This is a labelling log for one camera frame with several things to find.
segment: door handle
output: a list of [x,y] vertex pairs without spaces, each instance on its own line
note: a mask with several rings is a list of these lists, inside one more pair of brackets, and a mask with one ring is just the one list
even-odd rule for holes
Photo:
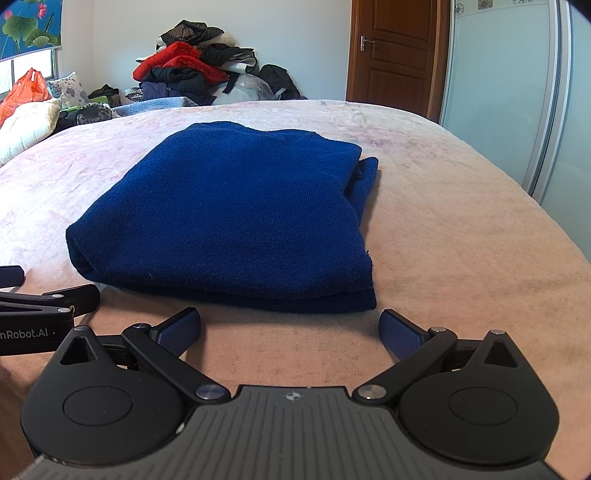
[[368,43],[373,43],[375,44],[375,42],[373,40],[368,40],[365,35],[361,35],[361,51],[365,51],[365,46]]

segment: sliding wardrobe door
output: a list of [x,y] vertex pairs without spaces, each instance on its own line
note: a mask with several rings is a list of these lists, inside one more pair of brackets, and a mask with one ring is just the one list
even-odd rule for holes
[[591,261],[591,24],[572,17],[570,89],[555,157],[547,155],[534,198]]
[[557,74],[556,0],[456,0],[442,125],[529,190]]

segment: orange plastic bag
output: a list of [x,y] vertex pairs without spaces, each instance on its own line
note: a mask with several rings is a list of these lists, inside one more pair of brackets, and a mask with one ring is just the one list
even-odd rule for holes
[[23,103],[43,102],[50,98],[43,74],[30,69],[12,86],[12,90],[0,105],[0,127]]

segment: red jacket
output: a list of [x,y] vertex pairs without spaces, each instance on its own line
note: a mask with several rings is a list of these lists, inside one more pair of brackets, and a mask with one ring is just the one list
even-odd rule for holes
[[200,55],[201,50],[198,48],[182,41],[175,42],[140,63],[134,70],[134,80],[141,82],[153,67],[190,67],[202,72],[212,85],[228,79],[223,70],[199,60]]
[[195,70],[199,70],[201,73],[203,73],[203,76],[210,85],[216,85],[218,83],[225,82],[228,79],[228,74],[223,70],[208,65],[207,63],[201,60],[190,57],[189,55],[179,55],[178,57],[175,57],[166,62],[163,66],[189,67]]

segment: plastic bag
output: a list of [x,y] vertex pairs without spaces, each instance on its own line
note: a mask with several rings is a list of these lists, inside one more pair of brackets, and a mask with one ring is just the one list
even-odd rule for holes
[[243,90],[254,90],[258,100],[273,100],[273,92],[271,87],[269,87],[269,84],[265,80],[250,75],[249,73],[245,73],[238,77],[234,88],[236,87]]
[[35,69],[30,69],[18,79],[0,105],[0,127],[18,106],[30,102],[44,102],[50,98],[51,95],[47,90],[43,74]]
[[257,100],[273,100],[271,87],[264,80],[249,73],[244,73],[238,77],[236,84],[230,93],[223,93],[225,83],[222,83],[212,93],[217,98],[213,101],[214,105],[227,105],[229,103],[255,102]]

